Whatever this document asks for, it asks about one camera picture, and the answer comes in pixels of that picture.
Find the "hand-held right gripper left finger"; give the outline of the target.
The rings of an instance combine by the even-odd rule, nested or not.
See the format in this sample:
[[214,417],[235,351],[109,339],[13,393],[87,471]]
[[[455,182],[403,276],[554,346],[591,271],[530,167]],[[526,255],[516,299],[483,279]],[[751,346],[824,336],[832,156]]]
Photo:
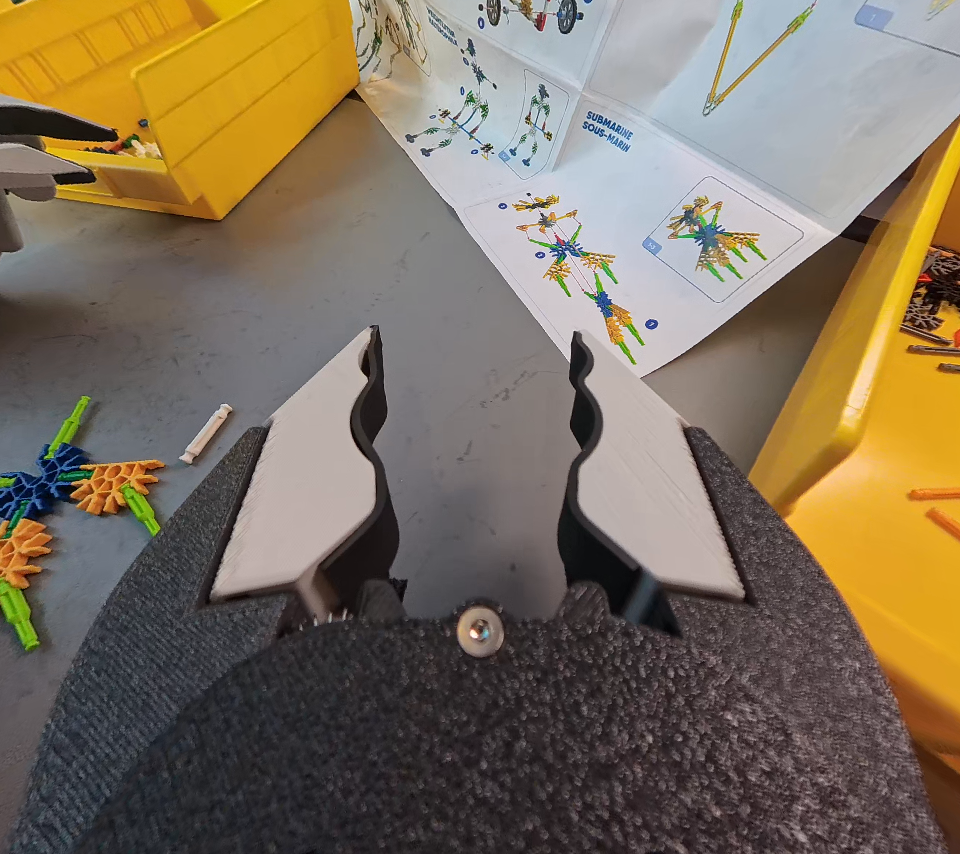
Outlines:
[[375,440],[388,414],[379,328],[364,328],[271,416],[210,599],[292,592],[325,620],[386,582],[400,545]]

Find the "white rod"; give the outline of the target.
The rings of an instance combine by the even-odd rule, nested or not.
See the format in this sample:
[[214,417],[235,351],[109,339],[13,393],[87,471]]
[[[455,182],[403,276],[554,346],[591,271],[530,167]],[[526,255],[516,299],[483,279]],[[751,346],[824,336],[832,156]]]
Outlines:
[[187,444],[184,452],[178,456],[178,459],[185,464],[193,464],[198,456],[204,452],[210,441],[216,436],[229,415],[233,412],[233,407],[227,403],[222,403],[207,419],[198,433]]

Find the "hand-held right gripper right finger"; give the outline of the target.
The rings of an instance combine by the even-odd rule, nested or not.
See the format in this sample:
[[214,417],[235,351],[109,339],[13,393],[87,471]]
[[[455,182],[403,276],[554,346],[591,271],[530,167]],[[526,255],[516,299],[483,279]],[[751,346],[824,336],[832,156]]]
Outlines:
[[677,629],[670,595],[748,601],[688,423],[591,333],[575,331],[570,465],[558,520],[568,585],[591,582],[611,612]]

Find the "grey desk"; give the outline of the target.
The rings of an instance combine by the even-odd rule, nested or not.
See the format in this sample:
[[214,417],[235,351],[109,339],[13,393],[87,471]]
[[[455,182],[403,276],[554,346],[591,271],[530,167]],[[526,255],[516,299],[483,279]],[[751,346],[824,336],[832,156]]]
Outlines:
[[[2,629],[4,852],[926,852],[894,699],[847,607],[710,438],[766,429],[774,322],[651,378],[694,425],[747,603],[681,636],[566,592],[568,362],[346,100],[223,224],[43,206],[2,267],[2,469],[74,399],[94,458],[173,461],[163,534],[53,521],[36,656]],[[393,610],[295,627],[209,584],[260,423],[368,325]]]

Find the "printed instruction sheet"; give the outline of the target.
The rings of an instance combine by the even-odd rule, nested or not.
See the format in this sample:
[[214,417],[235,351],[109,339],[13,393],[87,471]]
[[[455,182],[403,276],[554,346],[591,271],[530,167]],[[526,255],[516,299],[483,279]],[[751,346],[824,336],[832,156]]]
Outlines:
[[370,109],[550,338],[636,375],[958,116],[958,0],[350,0]]

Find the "blue snowflake connector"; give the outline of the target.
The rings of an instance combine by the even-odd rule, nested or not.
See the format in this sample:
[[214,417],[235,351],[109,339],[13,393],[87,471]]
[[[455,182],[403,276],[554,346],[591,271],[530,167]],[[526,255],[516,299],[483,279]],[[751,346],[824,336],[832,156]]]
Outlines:
[[40,497],[68,501],[74,491],[71,484],[58,484],[57,475],[61,472],[84,469],[83,465],[90,460],[90,455],[81,448],[70,444],[64,445],[53,459],[45,461],[42,455],[47,444],[42,447],[35,464],[38,480],[34,484],[34,493]]
[[56,500],[38,497],[35,494],[37,474],[29,472],[8,472],[1,474],[1,520],[10,521],[18,503],[24,499],[29,502],[29,511],[24,518],[39,520],[52,512]]

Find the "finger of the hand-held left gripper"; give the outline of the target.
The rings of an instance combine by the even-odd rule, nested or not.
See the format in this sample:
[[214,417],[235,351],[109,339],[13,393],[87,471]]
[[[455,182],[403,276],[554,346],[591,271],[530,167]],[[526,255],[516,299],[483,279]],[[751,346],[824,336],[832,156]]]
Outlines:
[[1,146],[1,252],[23,248],[23,238],[14,218],[9,194],[23,200],[53,200],[61,186],[88,185],[93,171],[52,153],[26,144]]
[[93,143],[112,143],[118,137],[115,128],[49,105],[8,95],[1,96],[1,134]]

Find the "yellow plastic bin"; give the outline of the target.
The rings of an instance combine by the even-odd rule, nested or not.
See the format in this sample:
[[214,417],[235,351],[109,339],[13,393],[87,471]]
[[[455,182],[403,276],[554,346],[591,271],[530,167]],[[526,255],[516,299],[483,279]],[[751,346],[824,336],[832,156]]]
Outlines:
[[958,122],[866,241],[750,480],[844,596],[958,852],[958,356],[906,331],[934,247],[958,253]]
[[139,133],[160,158],[45,137],[95,179],[57,195],[219,221],[359,82],[350,0],[30,0],[2,93]]

